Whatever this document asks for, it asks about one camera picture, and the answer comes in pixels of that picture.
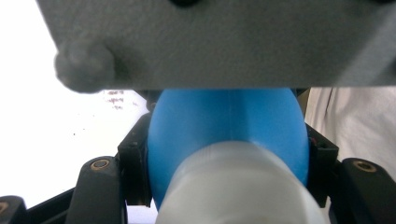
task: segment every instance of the white plastic tube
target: white plastic tube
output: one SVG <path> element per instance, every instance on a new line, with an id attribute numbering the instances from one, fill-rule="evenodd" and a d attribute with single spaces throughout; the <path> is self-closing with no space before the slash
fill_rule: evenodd
<path id="1" fill-rule="evenodd" d="M 184 160 L 157 224 L 325 223 L 317 203 L 269 150 L 222 142 Z"/>

